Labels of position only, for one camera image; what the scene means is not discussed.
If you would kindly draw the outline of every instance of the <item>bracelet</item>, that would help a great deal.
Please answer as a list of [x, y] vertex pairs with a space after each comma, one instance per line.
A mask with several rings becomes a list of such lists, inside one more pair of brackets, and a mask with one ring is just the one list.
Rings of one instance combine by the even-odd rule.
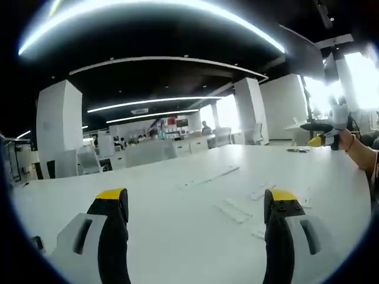
[[347, 150], [345, 150], [345, 153], [350, 151], [351, 147], [353, 147], [354, 141], [355, 141], [355, 135], [353, 134], [353, 140], [351, 140], [351, 144], [350, 144], [349, 148]]

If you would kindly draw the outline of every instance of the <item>black ceiling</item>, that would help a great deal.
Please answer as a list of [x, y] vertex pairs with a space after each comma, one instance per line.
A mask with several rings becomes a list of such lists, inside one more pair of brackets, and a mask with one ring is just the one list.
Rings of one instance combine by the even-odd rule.
[[[62, 0], [60, 9], [73, 2], [77, 1]], [[329, 12], [336, 18], [333, 35], [349, 33], [343, 14], [333, 8], [335, 1], [328, 2]], [[22, 30], [41, 3], [20, 3], [16, 38], [23, 38]], [[313, 42], [330, 37], [313, 0], [222, 0], [217, 5], [268, 34], [276, 34], [275, 29], [282, 24]], [[110, 109], [87, 114], [91, 108], [139, 99], [207, 95], [229, 82], [254, 77], [227, 67], [171, 60], [114, 63], [69, 75], [70, 71], [111, 58], [185, 55], [257, 71], [281, 53], [251, 31], [204, 11], [148, 4], [98, 10], [64, 23], [17, 59], [20, 84], [10, 107], [23, 115], [2, 123], [0, 131], [14, 137], [32, 129], [39, 91], [63, 79], [83, 93], [83, 121], [94, 129], [103, 127], [106, 120], [131, 113], [127, 109]], [[154, 104], [150, 111], [182, 110], [193, 102]]]

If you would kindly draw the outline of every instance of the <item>white table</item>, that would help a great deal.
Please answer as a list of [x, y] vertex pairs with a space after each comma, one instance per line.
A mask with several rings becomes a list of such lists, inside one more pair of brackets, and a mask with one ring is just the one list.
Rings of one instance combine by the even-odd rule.
[[125, 187], [133, 283], [262, 283], [265, 242], [250, 232], [263, 222], [263, 198], [243, 224], [216, 209], [224, 198], [244, 198], [264, 183], [298, 196], [310, 191], [313, 207], [306, 211], [322, 219], [343, 258], [370, 218], [367, 179], [345, 153], [329, 147], [307, 154], [286, 149], [228, 145], [124, 170], [35, 180], [14, 189], [15, 208], [28, 234], [39, 235], [49, 254], [59, 231], [86, 212], [96, 194]]

